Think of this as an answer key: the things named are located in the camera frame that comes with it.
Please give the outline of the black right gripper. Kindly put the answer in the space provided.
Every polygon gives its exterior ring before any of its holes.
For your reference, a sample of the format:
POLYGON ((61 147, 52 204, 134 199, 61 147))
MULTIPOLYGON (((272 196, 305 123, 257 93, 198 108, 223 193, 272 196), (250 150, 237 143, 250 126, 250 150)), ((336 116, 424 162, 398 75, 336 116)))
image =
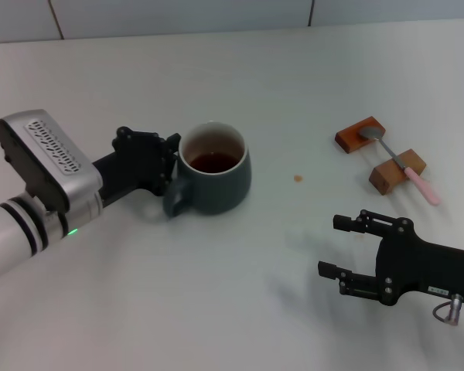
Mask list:
POLYGON ((441 298, 459 294, 464 301, 464 250, 424 241, 416 234, 411 220, 363 209, 355 219, 336 214, 333 228, 382 238, 376 277, 318 262, 319 276, 338 280, 340 294, 376 298, 378 286, 379 301, 387 306, 395 305, 410 291, 441 298))

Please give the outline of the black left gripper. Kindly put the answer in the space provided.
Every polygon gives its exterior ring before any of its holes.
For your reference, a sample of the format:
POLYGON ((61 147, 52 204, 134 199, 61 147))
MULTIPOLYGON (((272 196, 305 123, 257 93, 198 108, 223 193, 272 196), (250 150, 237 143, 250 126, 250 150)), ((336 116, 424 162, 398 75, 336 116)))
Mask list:
POLYGON ((102 178, 102 206, 106 208, 137 189, 163 197, 172 184, 180 141, 178 133, 162 143, 156 133, 117 129, 114 151, 94 162, 102 178))

